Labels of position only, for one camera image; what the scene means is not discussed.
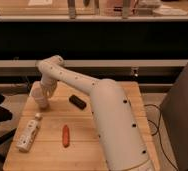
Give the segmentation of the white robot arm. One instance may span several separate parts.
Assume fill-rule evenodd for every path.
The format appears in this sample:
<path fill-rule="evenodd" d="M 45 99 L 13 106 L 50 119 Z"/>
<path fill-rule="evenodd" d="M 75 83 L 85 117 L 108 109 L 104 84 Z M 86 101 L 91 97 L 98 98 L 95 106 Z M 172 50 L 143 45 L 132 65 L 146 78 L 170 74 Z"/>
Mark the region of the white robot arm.
<path fill-rule="evenodd" d="M 118 82 L 65 69 L 59 55 L 39 61 L 37 68 L 42 74 L 40 85 L 46 98 L 53 96 L 58 81 L 89 96 L 109 171 L 156 171 L 130 101 Z"/>

